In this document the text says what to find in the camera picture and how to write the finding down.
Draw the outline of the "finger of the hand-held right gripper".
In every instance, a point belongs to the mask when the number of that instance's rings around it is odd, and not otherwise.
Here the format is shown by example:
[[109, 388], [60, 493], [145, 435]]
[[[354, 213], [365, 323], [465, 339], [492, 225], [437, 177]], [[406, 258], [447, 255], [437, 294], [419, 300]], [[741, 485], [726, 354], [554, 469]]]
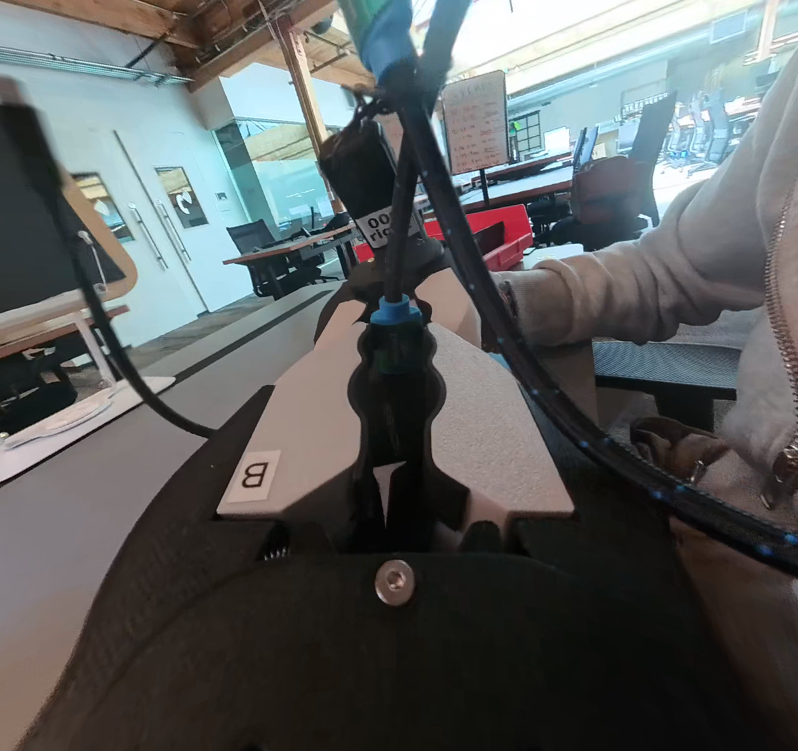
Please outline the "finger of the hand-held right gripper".
[[366, 303], [351, 299], [340, 303], [319, 336], [321, 355], [357, 355], [357, 346], [367, 329]]
[[431, 320], [482, 349], [481, 318], [454, 270], [436, 271], [416, 287], [416, 300], [431, 309]]

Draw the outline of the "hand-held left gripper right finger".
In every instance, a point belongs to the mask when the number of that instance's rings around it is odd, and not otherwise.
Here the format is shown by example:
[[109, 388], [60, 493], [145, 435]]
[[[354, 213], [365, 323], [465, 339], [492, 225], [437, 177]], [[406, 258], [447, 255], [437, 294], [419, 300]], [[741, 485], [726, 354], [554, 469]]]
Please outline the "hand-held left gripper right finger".
[[437, 323], [431, 358], [442, 403], [429, 423], [432, 499], [464, 534], [489, 521], [507, 537], [518, 519], [569, 519], [574, 503], [513, 374]]

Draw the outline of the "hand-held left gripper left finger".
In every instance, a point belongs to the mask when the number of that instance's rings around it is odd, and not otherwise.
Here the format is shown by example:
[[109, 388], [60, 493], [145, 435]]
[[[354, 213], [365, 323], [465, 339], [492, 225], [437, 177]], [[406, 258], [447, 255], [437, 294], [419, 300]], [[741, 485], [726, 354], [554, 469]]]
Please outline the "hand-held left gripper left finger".
[[274, 386], [217, 506], [229, 520], [357, 520], [368, 430], [350, 398], [362, 366], [354, 323]]

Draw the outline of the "red plastic bin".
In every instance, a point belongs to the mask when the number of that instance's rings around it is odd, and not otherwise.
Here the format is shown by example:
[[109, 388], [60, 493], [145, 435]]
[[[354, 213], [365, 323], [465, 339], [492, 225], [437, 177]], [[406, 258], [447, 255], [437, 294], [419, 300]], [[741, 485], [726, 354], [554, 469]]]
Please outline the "red plastic bin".
[[489, 271], [509, 271], [533, 246], [534, 237], [523, 205], [497, 207], [466, 216]]

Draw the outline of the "person's right forearm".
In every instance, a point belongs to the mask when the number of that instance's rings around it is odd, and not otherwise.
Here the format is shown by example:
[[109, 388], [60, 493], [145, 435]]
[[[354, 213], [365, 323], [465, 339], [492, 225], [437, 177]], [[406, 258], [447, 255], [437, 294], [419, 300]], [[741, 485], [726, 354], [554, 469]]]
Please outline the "person's right forearm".
[[736, 151], [639, 240], [494, 273], [525, 339], [664, 341], [682, 324], [766, 304], [795, 341], [796, 73], [794, 55]]

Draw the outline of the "brown-topped office desk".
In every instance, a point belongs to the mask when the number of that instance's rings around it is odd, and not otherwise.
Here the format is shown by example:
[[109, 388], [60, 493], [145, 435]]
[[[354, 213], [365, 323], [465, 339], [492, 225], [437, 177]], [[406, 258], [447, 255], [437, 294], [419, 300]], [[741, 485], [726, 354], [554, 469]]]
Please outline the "brown-topped office desk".
[[357, 230], [354, 222], [346, 226], [326, 231], [316, 236], [284, 241], [280, 244], [254, 251], [243, 256], [227, 259], [223, 265], [244, 266], [251, 278], [252, 290], [257, 297], [274, 298], [275, 301], [286, 295], [317, 283], [338, 283], [341, 279], [324, 275], [321, 267], [309, 265], [327, 251], [334, 250], [347, 278], [350, 270], [357, 266], [354, 254], [354, 240]]

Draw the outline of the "black mesh desk chair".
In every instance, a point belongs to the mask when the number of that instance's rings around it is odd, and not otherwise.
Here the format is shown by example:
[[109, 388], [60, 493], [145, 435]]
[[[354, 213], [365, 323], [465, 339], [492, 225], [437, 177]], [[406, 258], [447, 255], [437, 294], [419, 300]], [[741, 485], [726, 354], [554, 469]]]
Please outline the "black mesh desk chair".
[[652, 227], [657, 227], [660, 223], [653, 194], [654, 168], [673, 119], [676, 101], [677, 91], [673, 90], [662, 99], [644, 106], [639, 120], [627, 121], [621, 125], [616, 140], [616, 154], [633, 162], [643, 198], [641, 213], [650, 219]]
[[[279, 243], [279, 239], [273, 237], [262, 219], [256, 222], [227, 227], [226, 230], [241, 256], [262, 251]], [[261, 263], [248, 263], [246, 267], [251, 278], [254, 294], [262, 298], [272, 297], [273, 294], [264, 274], [264, 266]]]

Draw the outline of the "brown office chair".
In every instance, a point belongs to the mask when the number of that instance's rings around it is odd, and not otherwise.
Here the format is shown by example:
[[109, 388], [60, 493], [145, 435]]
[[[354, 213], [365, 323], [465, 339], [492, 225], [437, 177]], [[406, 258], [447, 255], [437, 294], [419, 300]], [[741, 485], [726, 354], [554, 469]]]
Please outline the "brown office chair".
[[571, 213], [551, 227], [548, 243], [599, 251], [634, 239], [646, 226], [645, 190], [651, 180], [648, 166], [634, 158], [588, 162], [573, 178]]

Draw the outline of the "white double door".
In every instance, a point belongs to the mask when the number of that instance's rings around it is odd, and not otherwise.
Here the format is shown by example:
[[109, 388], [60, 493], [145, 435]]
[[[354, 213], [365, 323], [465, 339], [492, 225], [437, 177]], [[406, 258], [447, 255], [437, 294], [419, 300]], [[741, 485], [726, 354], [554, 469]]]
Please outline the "white double door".
[[75, 149], [67, 170], [137, 271], [136, 285], [124, 298], [128, 313], [118, 330], [122, 342], [138, 347], [206, 313], [114, 131], [76, 130], [69, 140]]

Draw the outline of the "white panel stand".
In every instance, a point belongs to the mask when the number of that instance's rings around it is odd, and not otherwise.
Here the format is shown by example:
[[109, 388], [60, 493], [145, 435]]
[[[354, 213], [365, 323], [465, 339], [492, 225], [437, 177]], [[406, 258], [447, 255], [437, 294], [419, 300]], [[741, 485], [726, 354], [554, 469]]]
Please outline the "white panel stand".
[[57, 329], [79, 332], [104, 387], [54, 415], [45, 417], [32, 426], [2, 439], [2, 485], [54, 457], [66, 447], [102, 428], [111, 420], [123, 416], [143, 402], [125, 379], [115, 378], [84, 311], [79, 310], [66, 315], [65, 323]]

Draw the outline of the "row of black office chairs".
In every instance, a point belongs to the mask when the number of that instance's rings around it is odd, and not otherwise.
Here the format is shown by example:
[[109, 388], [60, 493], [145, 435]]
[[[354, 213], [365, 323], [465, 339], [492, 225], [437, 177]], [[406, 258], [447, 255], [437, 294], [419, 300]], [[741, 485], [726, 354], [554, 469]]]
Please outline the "row of black office chairs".
[[759, 95], [725, 100], [719, 89], [701, 92], [689, 104], [678, 102], [658, 163], [684, 169], [687, 177], [719, 167], [741, 144], [761, 103]]

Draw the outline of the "wood-framed black panel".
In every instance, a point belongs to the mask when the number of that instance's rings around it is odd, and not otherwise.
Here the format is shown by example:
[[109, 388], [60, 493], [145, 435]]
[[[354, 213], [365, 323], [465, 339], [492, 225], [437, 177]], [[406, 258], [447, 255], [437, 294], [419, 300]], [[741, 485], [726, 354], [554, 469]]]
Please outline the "wood-framed black panel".
[[1, 328], [16, 331], [126, 296], [137, 271], [95, 208], [55, 158], [38, 112], [2, 78]]

